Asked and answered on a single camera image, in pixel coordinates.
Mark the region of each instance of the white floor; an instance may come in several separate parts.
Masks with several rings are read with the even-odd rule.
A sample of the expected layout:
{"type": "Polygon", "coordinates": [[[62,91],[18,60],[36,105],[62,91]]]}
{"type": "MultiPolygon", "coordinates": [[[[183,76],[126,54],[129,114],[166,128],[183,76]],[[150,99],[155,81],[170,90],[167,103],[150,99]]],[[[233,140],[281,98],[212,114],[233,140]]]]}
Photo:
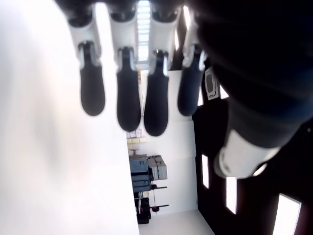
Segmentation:
{"type": "Polygon", "coordinates": [[[140,235],[214,235],[199,211],[154,216],[139,225],[140,235]]]}

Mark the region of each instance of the white wall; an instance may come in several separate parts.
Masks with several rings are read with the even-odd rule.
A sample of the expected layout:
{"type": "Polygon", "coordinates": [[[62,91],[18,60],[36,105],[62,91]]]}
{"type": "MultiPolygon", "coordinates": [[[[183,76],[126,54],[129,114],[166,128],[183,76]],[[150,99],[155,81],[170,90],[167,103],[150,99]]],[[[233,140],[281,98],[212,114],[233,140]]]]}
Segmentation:
{"type": "Polygon", "coordinates": [[[56,4],[0,1],[1,235],[139,233],[107,17],[97,5],[107,103],[94,118],[56,4]]]}
{"type": "Polygon", "coordinates": [[[139,225],[140,235],[214,235],[199,211],[155,216],[139,225]]]}
{"type": "MultiPolygon", "coordinates": [[[[162,155],[167,165],[167,180],[154,183],[158,189],[150,192],[150,204],[167,205],[157,215],[190,211],[197,206],[197,182],[195,166],[195,136],[191,117],[182,116],[177,108],[177,96],[181,71],[169,72],[169,122],[164,134],[160,137],[147,136],[147,143],[142,144],[138,154],[162,155]]],[[[147,72],[141,75],[143,97],[146,96],[147,72]]]]}

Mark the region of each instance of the ceiling light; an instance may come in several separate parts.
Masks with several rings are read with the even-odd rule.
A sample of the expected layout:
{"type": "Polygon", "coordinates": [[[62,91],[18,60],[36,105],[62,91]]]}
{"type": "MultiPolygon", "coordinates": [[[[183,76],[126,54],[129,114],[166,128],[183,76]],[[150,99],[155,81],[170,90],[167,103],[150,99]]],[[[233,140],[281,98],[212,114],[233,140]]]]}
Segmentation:
{"type": "Polygon", "coordinates": [[[178,48],[179,48],[179,41],[178,41],[177,30],[175,30],[174,41],[175,41],[175,48],[176,48],[176,50],[178,50],[178,48]]]}
{"type": "Polygon", "coordinates": [[[205,155],[202,155],[202,182],[206,188],[209,188],[209,162],[205,155]]]}
{"type": "Polygon", "coordinates": [[[300,208],[300,202],[280,194],[273,235],[294,235],[300,208]]]}
{"type": "Polygon", "coordinates": [[[198,98],[198,106],[200,105],[203,105],[203,96],[202,96],[201,87],[200,87],[199,98],[198,98]]]}
{"type": "Polygon", "coordinates": [[[221,91],[221,99],[225,99],[228,97],[228,94],[226,91],[223,89],[223,87],[220,85],[220,91],[221,91]]]}
{"type": "Polygon", "coordinates": [[[226,178],[226,206],[234,214],[237,213],[237,179],[236,177],[226,178]]]}

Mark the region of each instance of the light panel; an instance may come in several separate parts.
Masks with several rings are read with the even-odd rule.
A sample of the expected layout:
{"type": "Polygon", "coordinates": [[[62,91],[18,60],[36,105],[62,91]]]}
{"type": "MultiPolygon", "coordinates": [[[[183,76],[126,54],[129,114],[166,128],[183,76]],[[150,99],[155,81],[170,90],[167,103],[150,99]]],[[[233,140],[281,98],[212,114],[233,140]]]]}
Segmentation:
{"type": "Polygon", "coordinates": [[[220,91],[221,91],[221,99],[225,99],[228,97],[228,94],[224,90],[224,88],[220,85],[220,91]]]}
{"type": "Polygon", "coordinates": [[[253,176],[258,176],[259,174],[261,174],[261,173],[265,170],[265,168],[266,168],[267,166],[268,166],[267,163],[263,164],[259,169],[257,169],[257,170],[254,172],[253,176]]]}
{"type": "Polygon", "coordinates": [[[205,155],[202,155],[202,182],[206,188],[209,188],[209,162],[205,155]]]}
{"type": "Polygon", "coordinates": [[[186,27],[188,30],[190,26],[190,14],[189,14],[189,9],[186,6],[184,6],[184,16],[185,16],[186,27]]]}
{"type": "Polygon", "coordinates": [[[237,213],[237,179],[236,177],[226,178],[226,206],[234,214],[237,213]]]}
{"type": "Polygon", "coordinates": [[[174,41],[175,41],[175,48],[176,48],[176,50],[178,50],[178,48],[179,48],[179,41],[178,41],[177,29],[175,30],[174,41]]]}
{"type": "Polygon", "coordinates": [[[273,235],[294,235],[300,208],[300,202],[280,194],[273,235]]]}
{"type": "Polygon", "coordinates": [[[201,87],[200,87],[199,98],[198,98],[198,106],[200,105],[203,105],[203,96],[202,96],[201,87]]]}

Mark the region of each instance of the robotic hand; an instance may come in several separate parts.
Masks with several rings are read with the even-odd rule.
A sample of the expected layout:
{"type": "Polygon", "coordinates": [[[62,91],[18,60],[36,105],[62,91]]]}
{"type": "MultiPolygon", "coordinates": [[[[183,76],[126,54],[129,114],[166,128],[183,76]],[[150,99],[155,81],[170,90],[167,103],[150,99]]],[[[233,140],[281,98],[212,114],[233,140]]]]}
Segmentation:
{"type": "MultiPolygon", "coordinates": [[[[82,106],[87,114],[96,116],[105,105],[94,15],[94,4],[99,1],[108,7],[118,64],[117,118],[125,131],[133,131],[141,118],[136,69],[138,0],[56,0],[67,18],[81,65],[82,106]]],[[[254,2],[228,0],[185,4],[191,23],[183,49],[179,111],[184,116],[196,111],[208,55],[216,77],[229,94],[228,131],[215,160],[215,171],[221,177],[249,177],[313,115],[312,59],[307,53],[311,41],[306,37],[312,30],[303,23],[303,19],[313,20],[312,13],[302,9],[301,1],[292,8],[274,3],[256,8],[254,2]]],[[[168,122],[167,71],[184,2],[150,0],[150,5],[144,124],[150,135],[159,136],[168,122]]]]}

